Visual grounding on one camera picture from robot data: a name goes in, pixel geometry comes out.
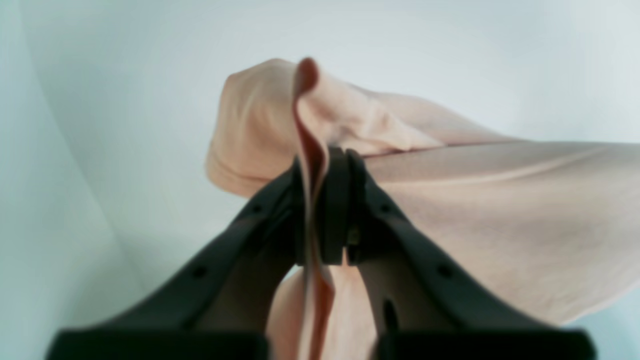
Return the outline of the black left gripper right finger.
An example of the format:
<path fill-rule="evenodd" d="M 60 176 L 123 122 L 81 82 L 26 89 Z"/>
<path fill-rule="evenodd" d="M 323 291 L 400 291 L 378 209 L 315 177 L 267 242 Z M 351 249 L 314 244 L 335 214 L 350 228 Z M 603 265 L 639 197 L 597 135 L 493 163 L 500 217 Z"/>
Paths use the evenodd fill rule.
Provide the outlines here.
<path fill-rule="evenodd" d="M 359 271 L 374 316 L 373 360 L 595 360 L 583 330 L 507 305 L 420 232 L 355 150 L 331 147 L 318 199 L 320 259 Z"/>

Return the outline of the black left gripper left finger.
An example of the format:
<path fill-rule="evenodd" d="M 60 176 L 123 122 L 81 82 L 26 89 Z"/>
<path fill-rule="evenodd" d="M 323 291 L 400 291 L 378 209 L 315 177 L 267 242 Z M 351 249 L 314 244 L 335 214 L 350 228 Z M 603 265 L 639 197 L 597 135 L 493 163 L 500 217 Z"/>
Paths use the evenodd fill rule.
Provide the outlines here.
<path fill-rule="evenodd" d="M 48 360 L 275 360 L 266 325 L 277 287 L 304 264 L 300 162 L 263 187 L 224 232 L 151 295 L 69 328 Z"/>

